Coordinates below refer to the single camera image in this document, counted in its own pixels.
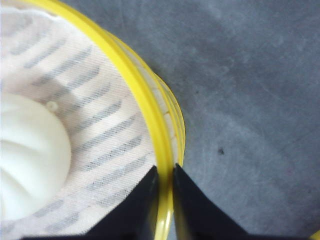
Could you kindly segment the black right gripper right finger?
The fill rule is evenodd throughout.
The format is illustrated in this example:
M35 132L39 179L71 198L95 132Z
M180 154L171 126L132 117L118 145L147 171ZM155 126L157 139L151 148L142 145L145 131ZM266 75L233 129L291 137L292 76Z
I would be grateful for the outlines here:
M183 168L173 170L173 206L179 240L249 240L250 235L210 201Z

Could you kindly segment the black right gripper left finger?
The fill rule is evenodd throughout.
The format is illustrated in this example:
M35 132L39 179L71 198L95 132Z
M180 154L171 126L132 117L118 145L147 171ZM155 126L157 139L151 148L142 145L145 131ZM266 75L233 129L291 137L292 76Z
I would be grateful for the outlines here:
M153 166L132 192L86 234L88 240L153 240L159 204L159 175Z

